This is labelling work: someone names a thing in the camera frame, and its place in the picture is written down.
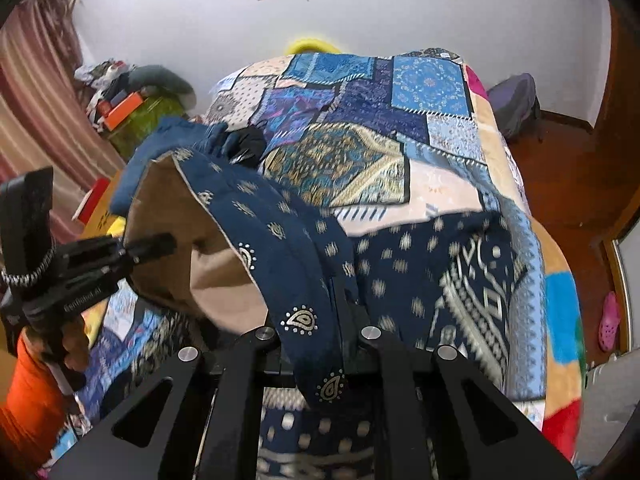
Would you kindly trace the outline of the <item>orange sleeve left forearm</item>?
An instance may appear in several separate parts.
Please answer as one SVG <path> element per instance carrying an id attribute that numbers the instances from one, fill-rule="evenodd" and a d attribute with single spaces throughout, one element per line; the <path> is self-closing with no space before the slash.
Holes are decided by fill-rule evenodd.
<path id="1" fill-rule="evenodd" d="M 65 419 L 66 401 L 58 384 L 21 336 L 12 382 L 1 403 L 1 478 L 37 478 Z"/>

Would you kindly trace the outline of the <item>person left hand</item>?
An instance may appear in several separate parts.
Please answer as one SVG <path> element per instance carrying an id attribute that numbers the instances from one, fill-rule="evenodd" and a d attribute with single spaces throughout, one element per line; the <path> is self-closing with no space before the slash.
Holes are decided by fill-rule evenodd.
<path id="1" fill-rule="evenodd" d="M 62 327 L 62 347 L 65 350 L 64 364 L 69 370 L 83 373 L 89 365 L 89 339 L 85 332 L 86 323 L 79 315 Z M 29 356 L 38 366 L 44 367 L 46 342 L 31 327 L 21 332 L 21 338 Z"/>

